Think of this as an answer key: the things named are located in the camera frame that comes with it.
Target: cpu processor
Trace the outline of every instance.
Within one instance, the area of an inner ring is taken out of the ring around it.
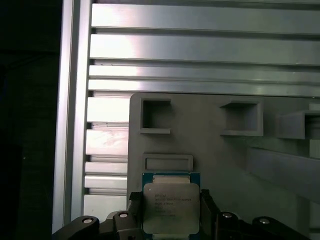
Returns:
[[[142,182],[146,234],[183,239],[199,232],[199,173],[144,173]]]

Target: dark background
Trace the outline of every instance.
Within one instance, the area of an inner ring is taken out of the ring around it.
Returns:
[[[19,240],[51,238],[61,18],[62,0],[0,1],[1,208]]]

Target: gray plastic tray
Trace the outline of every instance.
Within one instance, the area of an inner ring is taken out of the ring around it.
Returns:
[[[308,155],[309,141],[277,137],[279,115],[312,98],[136,93],[130,100],[127,191],[143,172],[199,172],[201,188],[245,221],[275,218],[309,231],[309,201],[246,171],[249,147]]]

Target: rectangular slot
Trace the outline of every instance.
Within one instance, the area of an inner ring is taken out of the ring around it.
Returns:
[[[232,100],[222,106],[225,110],[223,135],[263,136],[262,104],[258,101]]]
[[[304,134],[306,139],[320,139],[320,114],[304,116]]]
[[[170,102],[170,99],[142,99],[140,133],[170,134]]]
[[[145,154],[144,169],[155,171],[192,171],[193,156],[181,154]]]

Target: gray bracket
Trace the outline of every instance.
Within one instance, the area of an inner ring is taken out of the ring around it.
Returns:
[[[320,160],[249,148],[247,169],[272,184],[320,204]]]
[[[143,154],[143,169],[147,171],[192,172],[194,157],[190,154]]]
[[[170,134],[171,129],[166,126],[163,116],[170,117],[171,100],[167,98],[142,98],[140,113],[141,134]]]
[[[263,136],[264,111],[258,100],[234,100],[221,106],[225,111],[226,136]]]
[[[278,115],[276,136],[281,139],[320,139],[320,111]]]

